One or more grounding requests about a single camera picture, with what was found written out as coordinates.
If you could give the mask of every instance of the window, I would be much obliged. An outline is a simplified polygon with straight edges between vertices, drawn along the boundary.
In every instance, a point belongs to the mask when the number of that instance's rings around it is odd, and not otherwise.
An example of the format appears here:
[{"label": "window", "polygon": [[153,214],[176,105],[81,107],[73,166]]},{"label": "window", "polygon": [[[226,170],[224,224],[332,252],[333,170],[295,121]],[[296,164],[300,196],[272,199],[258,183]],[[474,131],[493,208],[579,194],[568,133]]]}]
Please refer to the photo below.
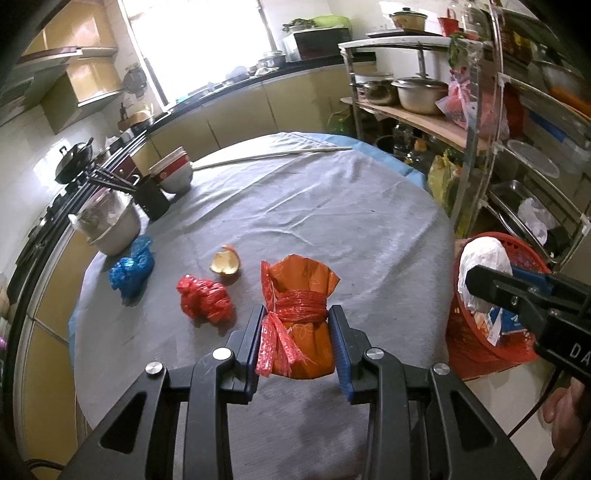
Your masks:
[{"label": "window", "polygon": [[121,0],[166,98],[175,101],[269,51],[257,0]]}]

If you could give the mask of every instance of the human hand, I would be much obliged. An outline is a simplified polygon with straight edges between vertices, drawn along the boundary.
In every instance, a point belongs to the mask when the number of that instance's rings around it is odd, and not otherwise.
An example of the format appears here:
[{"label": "human hand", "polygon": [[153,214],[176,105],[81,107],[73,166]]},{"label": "human hand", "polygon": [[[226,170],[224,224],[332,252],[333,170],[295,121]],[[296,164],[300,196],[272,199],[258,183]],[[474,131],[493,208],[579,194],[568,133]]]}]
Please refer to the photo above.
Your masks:
[{"label": "human hand", "polygon": [[552,424],[554,455],[566,457],[583,433],[583,422],[591,413],[591,393],[577,379],[569,388],[557,388],[542,406],[546,423]]}]

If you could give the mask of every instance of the orange peel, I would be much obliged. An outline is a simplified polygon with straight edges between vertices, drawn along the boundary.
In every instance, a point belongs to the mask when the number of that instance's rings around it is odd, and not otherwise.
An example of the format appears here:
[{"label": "orange peel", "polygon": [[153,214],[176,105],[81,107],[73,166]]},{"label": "orange peel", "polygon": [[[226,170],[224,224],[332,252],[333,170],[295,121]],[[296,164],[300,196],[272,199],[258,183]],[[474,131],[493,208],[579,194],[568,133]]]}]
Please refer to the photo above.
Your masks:
[{"label": "orange peel", "polygon": [[217,252],[213,257],[209,270],[218,275],[235,275],[240,269],[240,257],[231,245],[222,245],[223,252]]}]

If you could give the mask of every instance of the red plastic string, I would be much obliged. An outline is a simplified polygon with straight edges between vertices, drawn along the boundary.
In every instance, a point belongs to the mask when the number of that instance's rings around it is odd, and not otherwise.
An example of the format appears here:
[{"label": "red plastic string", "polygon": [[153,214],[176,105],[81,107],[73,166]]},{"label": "red plastic string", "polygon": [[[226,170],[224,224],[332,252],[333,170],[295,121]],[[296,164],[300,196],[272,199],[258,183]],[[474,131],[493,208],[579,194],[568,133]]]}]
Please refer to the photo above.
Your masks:
[{"label": "red plastic string", "polygon": [[230,320],[234,305],[226,287],[212,280],[185,275],[177,283],[181,294],[181,309],[192,319],[203,314],[212,323]]},{"label": "red plastic string", "polygon": [[298,361],[309,361],[285,329],[283,322],[324,322],[328,316],[326,296],[311,290],[289,290],[277,296],[269,275],[269,262],[261,262],[261,287],[267,307],[261,328],[256,373],[271,375],[273,366],[284,377],[291,374],[291,366]]}]

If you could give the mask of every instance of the power cord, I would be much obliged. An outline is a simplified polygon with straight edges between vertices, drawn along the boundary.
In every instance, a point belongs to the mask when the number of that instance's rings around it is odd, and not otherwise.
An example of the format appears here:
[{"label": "power cord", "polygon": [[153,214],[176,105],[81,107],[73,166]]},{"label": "power cord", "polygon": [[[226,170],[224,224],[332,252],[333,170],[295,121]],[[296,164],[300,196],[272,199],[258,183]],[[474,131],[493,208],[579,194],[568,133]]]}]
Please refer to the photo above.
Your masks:
[{"label": "power cord", "polygon": [[544,390],[544,393],[542,393],[540,399],[536,402],[536,404],[533,406],[533,408],[527,413],[527,415],[525,417],[523,417],[521,419],[521,421],[517,425],[515,425],[513,430],[511,430],[509,432],[509,435],[508,435],[509,438],[511,438],[517,430],[519,430],[523,425],[525,425],[525,422],[527,422],[533,416],[533,414],[540,409],[540,407],[544,404],[544,402],[546,400],[548,400],[548,397],[552,393],[552,389],[556,385],[556,382],[558,381],[558,378],[560,377],[561,373],[562,373],[562,370],[560,368],[554,369],[554,373],[552,373],[552,377],[550,378],[550,382],[548,382],[548,386]]},{"label": "power cord", "polygon": [[33,470],[35,468],[40,467],[51,468],[53,470],[59,471],[62,471],[64,469],[64,466],[59,463],[55,463],[50,460],[43,460],[41,458],[30,458],[29,460],[25,461],[25,465],[29,470]]}]

